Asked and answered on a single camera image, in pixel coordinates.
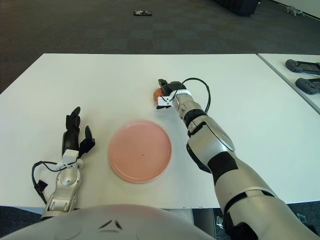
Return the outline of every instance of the small black object on floor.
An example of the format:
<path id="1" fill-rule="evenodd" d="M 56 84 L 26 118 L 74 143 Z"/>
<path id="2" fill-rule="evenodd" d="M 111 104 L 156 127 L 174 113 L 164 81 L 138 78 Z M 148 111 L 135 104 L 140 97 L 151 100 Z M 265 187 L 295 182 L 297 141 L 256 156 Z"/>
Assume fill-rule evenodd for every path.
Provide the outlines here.
<path id="1" fill-rule="evenodd" d="M 139 10 L 139 11 L 134 11 L 133 15 L 134 16 L 152 16 L 152 12 Z"/>

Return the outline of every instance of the black cable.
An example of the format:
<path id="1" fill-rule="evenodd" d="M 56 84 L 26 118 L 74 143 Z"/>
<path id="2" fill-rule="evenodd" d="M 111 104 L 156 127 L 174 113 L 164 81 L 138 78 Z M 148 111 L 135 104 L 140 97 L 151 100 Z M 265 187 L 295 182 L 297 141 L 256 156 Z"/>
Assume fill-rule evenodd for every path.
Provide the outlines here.
<path id="1" fill-rule="evenodd" d="M 207 92 L 208 92 L 208 102 L 207 102 L 207 104 L 206 104 L 206 107 L 205 107 L 204 112 L 205 112 L 205 113 L 208 113 L 208 110 L 209 110 L 210 104 L 211 104 L 211 94 L 210 94 L 209 86 L 206 84 L 205 81 L 203 81 L 202 79 L 197 78 L 197 77 L 189 77 L 189 78 L 187 78 L 186 80 L 184 80 L 184 81 L 181 83 L 179 89 L 183 86 L 183 84 L 184 84 L 185 82 L 190 81 L 190 80 L 197 80 L 197 81 L 199 81 L 199 82 L 201 82 L 201 83 L 203 83 L 203 84 L 205 85 L 206 90 L 207 90 Z M 173 94 L 173 97 L 171 98 L 170 101 L 172 101 L 172 100 L 175 98 L 176 93 L 177 93 L 177 90 L 176 90 L 175 93 Z"/>

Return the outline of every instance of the black controller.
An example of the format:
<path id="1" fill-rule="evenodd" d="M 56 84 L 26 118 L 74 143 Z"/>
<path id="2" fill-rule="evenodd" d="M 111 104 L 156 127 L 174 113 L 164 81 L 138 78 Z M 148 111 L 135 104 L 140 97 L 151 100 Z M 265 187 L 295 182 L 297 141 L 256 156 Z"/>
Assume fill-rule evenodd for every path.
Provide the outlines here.
<path id="1" fill-rule="evenodd" d="M 285 66 L 294 73 L 320 75 L 320 62 L 305 62 L 289 59 L 285 62 Z"/>
<path id="2" fill-rule="evenodd" d="M 295 85 L 306 94 L 320 93 L 320 78 L 304 79 L 299 78 L 295 81 Z"/>

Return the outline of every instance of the wire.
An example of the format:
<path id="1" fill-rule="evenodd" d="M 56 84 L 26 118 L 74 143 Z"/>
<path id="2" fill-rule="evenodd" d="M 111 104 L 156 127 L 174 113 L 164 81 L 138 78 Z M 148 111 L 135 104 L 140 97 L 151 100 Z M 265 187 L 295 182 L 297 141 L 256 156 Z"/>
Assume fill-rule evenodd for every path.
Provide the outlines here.
<path id="1" fill-rule="evenodd" d="M 186 80 L 184 80 L 184 81 L 180 84 L 179 89 L 183 86 L 183 84 L 184 84 L 185 82 L 190 81 L 190 80 L 197 80 L 197 81 L 199 81 L 199 82 L 201 82 L 201 83 L 203 83 L 203 84 L 205 85 L 205 88 L 206 88 L 206 90 L 207 90 L 207 92 L 208 92 L 208 102 L 207 102 L 207 104 L 206 104 L 206 107 L 205 107 L 204 112 L 205 112 L 205 113 L 208 113 L 208 110 L 209 110 L 210 104 L 211 104 L 211 94 L 210 94 L 209 86 L 206 84 L 205 81 L 203 81 L 202 79 L 197 78 L 197 77 L 189 77 L 189 78 L 187 78 Z M 172 100 L 175 98 L 177 91 L 178 91 L 178 90 L 175 91 L 175 93 L 173 94 L 173 96 L 172 96 L 172 98 L 171 98 L 170 101 L 172 101 Z"/>
<path id="2" fill-rule="evenodd" d="M 69 163 L 68 165 L 75 164 L 77 162 L 77 160 L 78 159 L 76 159 L 74 162 Z M 32 183 L 33 183 L 34 189 L 36 190 L 36 192 L 38 193 L 38 195 L 40 196 L 40 198 L 42 199 L 44 204 L 47 205 L 47 200 L 45 198 L 45 195 L 43 194 L 43 189 L 41 189 L 41 186 L 36 182 L 36 179 L 35 179 L 35 169 L 36 169 L 36 167 L 40 166 L 41 164 L 43 164 L 51 172 L 60 172 L 64 169 L 66 169 L 67 167 L 65 166 L 64 168 L 53 170 L 50 167 L 48 167 L 48 165 L 47 165 L 47 164 L 57 165 L 57 163 L 53 162 L 53 161 L 38 161 L 33 165 L 32 170 L 31 170 L 31 178 L 32 178 Z"/>

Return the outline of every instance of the gray carpet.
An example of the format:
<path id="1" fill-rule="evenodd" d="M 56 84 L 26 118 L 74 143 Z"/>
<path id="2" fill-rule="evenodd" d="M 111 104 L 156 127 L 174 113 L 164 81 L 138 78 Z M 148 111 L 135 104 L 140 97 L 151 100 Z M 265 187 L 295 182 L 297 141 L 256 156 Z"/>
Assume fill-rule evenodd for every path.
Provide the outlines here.
<path id="1" fill-rule="evenodd" d="M 319 55 L 319 29 L 320 21 L 289 15 L 269 0 L 251 17 L 213 0 L 1 0 L 0 93 L 43 53 Z M 320 231 L 319 202 L 290 207 Z M 0 237 L 39 220 L 0 209 Z M 217 239 L 226 239 L 219 229 Z"/>

